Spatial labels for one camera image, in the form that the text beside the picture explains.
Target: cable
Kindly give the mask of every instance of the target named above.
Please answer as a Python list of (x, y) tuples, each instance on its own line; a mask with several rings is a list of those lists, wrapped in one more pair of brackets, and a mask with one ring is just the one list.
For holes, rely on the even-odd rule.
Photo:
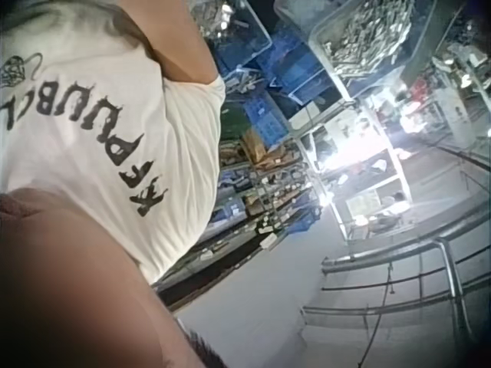
[[(390, 280), (392, 279), (392, 277), (390, 276), (392, 269), (393, 269), (392, 263), (390, 263), (389, 268), (388, 268), (387, 285), (385, 287), (384, 299), (382, 300), (382, 306), (381, 306), (382, 308), (385, 307), (385, 303), (387, 302), (387, 294), (389, 291)], [(381, 321), (382, 321), (382, 314), (379, 314), (378, 319), (377, 319), (377, 323), (375, 324), (374, 332), (371, 335), (370, 341), (368, 342), (367, 349), (365, 350), (365, 353), (363, 354), (360, 363), (358, 363), (358, 368), (361, 368), (363, 366), (363, 364), (365, 363), (365, 360), (368, 357), (368, 353), (370, 353), (371, 346), (373, 345), (373, 343), (375, 341), (375, 335), (377, 335), (377, 331), (378, 331), (379, 326), (381, 325)]]

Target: metal railing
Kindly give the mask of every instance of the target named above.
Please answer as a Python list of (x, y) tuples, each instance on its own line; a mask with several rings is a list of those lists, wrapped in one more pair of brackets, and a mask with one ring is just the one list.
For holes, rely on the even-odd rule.
[[(373, 345), (375, 336), (381, 325), (382, 316), (385, 314), (395, 314), (405, 311), (413, 311), (421, 309), (422, 307), (428, 307), (430, 305), (440, 304), (445, 301), (451, 302), (452, 323), (454, 326), (454, 339), (456, 346), (460, 343), (464, 346), (469, 346), (476, 341), (475, 334), (470, 326), (469, 316), (467, 312), (467, 305), (465, 296), (480, 288), (489, 287), (491, 285), (491, 271), (481, 274), (476, 278), (469, 280), (465, 283), (461, 282), (457, 265), (461, 265), (464, 262), (469, 261), (487, 251), (491, 251), (491, 245), (485, 248), (475, 251), (471, 255), (467, 255), (458, 261), (454, 259), (452, 248), (450, 247), (450, 241), (474, 230), (484, 222), (489, 221), (489, 207), (483, 211), (483, 206), (476, 207), (473, 211), (466, 213), (461, 218), (457, 219), (449, 226), (443, 226), (439, 231), (439, 235), (433, 235), (433, 238), (417, 239), (410, 244), (400, 244), (385, 249), (378, 249), (374, 251), (366, 251), (357, 255), (349, 255), (347, 257), (339, 258), (337, 260), (325, 259), (322, 262), (322, 270), (324, 274), (337, 273), (342, 271), (354, 271), (365, 268), (372, 268), (378, 265), (389, 264), (387, 282), (380, 284), (365, 284), (347, 287), (323, 287), (322, 292), (329, 291), (357, 291), (366, 290), (371, 288), (385, 287), (384, 299), (382, 304), (378, 307), (365, 308), (327, 308), (327, 307), (304, 307), (303, 311), (306, 315), (326, 315), (326, 316), (361, 316), (364, 318), (364, 325), (367, 329), (367, 316), (377, 316), (377, 322), (375, 324), (372, 335), (368, 341), (367, 348), (364, 352), (359, 367), (363, 366), (367, 355)], [(438, 249), (442, 255), (444, 266), (423, 273), (393, 280), (391, 272), (393, 271), (393, 262), (402, 259), (410, 258), (416, 255), (422, 255), (428, 251)], [(447, 291), (443, 291), (430, 296), (423, 295), (423, 279), (433, 274), (445, 272), (447, 276), (447, 282), (449, 288)], [(420, 283), (420, 298), (417, 300), (406, 301), (397, 304), (386, 304), (387, 292), (389, 288), (392, 288), (395, 284), (403, 284), (409, 281), (418, 280)]]
[(489, 187), (486, 188), (482, 183), (480, 183), (478, 180), (474, 179), (471, 175), (469, 175), (467, 172), (460, 170), (460, 175), (464, 178), (466, 181), (466, 189), (467, 192), (470, 191), (470, 186), (469, 186), (469, 181), (473, 182), (477, 186), (479, 186), (484, 192), (488, 193), (488, 195), (491, 195), (491, 191), (489, 190)]

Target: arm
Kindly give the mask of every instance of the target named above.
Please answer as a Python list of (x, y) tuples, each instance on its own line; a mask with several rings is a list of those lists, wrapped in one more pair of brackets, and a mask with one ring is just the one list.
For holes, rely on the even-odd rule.
[(185, 0), (118, 0), (149, 39), (165, 77), (210, 84), (218, 77), (215, 61)]
[(0, 341), (22, 348), (22, 366), (203, 368), (137, 266), (90, 218), (61, 208), (6, 220)]

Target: bright light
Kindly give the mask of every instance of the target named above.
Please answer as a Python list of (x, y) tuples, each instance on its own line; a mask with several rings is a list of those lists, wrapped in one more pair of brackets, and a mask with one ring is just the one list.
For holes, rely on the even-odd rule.
[(402, 114), (411, 115), (412, 113), (416, 112), (416, 110), (419, 109), (420, 107), (421, 107), (421, 102), (413, 101), (402, 108)]
[(354, 224), (358, 226), (359, 228), (368, 225), (370, 222), (368, 221), (368, 218), (366, 218), (363, 215), (355, 216), (354, 217)]
[(468, 86), (470, 86), (472, 84), (472, 80), (470, 79), (470, 75), (468, 74), (465, 74), (463, 77), (462, 77), (462, 84), (460, 85), (460, 88), (464, 89), (464, 88), (468, 88)]
[(401, 161), (405, 161), (407, 159), (410, 159), (413, 156), (413, 154), (411, 152), (407, 152), (406, 150), (404, 150), (402, 148), (396, 148), (394, 151), (395, 151), (397, 157), (399, 157), (399, 159)]
[(401, 117), (400, 125), (404, 129), (404, 132), (411, 134), (411, 133), (420, 133), (421, 131), (423, 131), (427, 123), (416, 124), (413, 118)]
[(222, 5), (222, 11), (225, 13), (233, 13), (233, 9), (230, 5), (228, 4), (223, 4)]
[(389, 211), (393, 215), (402, 215), (403, 213), (409, 211), (410, 208), (411, 205), (408, 201), (402, 201), (394, 203), (391, 207), (387, 209), (387, 211)]
[(350, 177), (348, 175), (346, 175), (346, 174), (341, 175), (341, 178), (339, 178), (339, 180), (338, 180), (338, 185), (342, 186), (343, 184), (345, 184), (348, 181), (348, 179), (350, 179)]
[(373, 130), (365, 130), (364, 136), (353, 136), (340, 151), (323, 162), (325, 170), (336, 170), (343, 166), (362, 163), (384, 149), (384, 141)]
[(321, 207), (327, 207), (332, 203), (332, 199), (334, 198), (334, 193), (327, 192), (327, 194), (322, 193), (319, 196), (319, 205)]

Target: person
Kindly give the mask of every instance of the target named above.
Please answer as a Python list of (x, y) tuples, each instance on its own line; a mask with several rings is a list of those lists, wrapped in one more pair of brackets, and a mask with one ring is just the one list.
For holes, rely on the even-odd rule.
[(219, 175), (225, 86), (185, 1), (19, 1), (1, 27), (2, 362), (224, 367), (150, 287)]

